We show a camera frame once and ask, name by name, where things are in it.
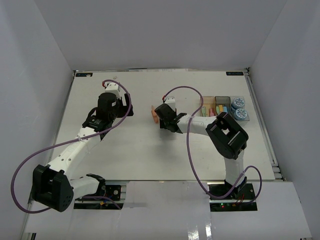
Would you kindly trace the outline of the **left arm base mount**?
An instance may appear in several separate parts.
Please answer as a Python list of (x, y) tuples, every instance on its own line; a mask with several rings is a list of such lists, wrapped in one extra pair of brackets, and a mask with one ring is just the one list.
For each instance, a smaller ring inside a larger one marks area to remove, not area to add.
[(109, 184), (98, 195), (88, 195), (74, 202), (75, 210), (121, 210), (126, 198), (126, 186)]

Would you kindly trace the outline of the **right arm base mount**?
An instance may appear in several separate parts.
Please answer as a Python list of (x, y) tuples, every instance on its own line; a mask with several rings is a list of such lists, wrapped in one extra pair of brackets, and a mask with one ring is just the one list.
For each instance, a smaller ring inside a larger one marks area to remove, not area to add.
[(250, 201), (255, 197), (255, 191), (251, 183), (246, 183), (240, 193), (231, 193), (224, 199), (209, 200), (209, 207), (212, 213), (226, 212), (256, 212), (257, 203)]

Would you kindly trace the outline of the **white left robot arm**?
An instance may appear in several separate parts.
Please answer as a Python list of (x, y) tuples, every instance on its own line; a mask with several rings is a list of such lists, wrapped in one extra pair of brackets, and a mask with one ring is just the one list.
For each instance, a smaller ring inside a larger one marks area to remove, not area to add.
[(33, 170), (31, 197), (34, 201), (63, 212), (74, 199), (88, 196), (99, 200), (105, 196), (103, 177), (88, 173), (72, 178), (82, 160), (114, 129), (115, 120), (133, 115), (129, 93), (121, 96), (119, 83), (105, 80), (102, 86), (104, 92), (99, 95), (97, 106), (88, 113), (74, 142), (47, 165), (38, 165)]

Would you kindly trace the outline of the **orange highlighter pen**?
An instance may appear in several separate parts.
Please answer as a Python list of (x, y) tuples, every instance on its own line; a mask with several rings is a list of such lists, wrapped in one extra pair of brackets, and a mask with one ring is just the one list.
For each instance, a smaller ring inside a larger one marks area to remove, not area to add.
[(224, 111), (224, 106), (223, 105), (219, 105), (219, 112), (222, 113)]

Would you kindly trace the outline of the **blue-lidded cleaning gel jar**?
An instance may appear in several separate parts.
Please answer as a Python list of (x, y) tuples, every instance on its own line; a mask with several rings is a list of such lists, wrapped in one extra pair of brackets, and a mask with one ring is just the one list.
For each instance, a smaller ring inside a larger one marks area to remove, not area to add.
[(231, 109), (236, 111), (237, 109), (243, 109), (245, 107), (245, 100), (241, 97), (236, 97), (231, 102)]

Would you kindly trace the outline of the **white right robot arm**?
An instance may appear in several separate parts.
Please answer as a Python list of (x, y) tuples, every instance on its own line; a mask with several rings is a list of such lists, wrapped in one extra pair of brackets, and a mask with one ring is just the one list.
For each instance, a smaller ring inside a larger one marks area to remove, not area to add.
[(155, 110), (161, 129), (172, 133), (208, 136), (214, 147), (224, 158), (225, 192), (236, 200), (244, 193), (247, 177), (244, 173), (244, 153), (249, 139), (246, 131), (227, 112), (217, 116), (191, 116), (177, 114), (168, 104), (163, 103)]

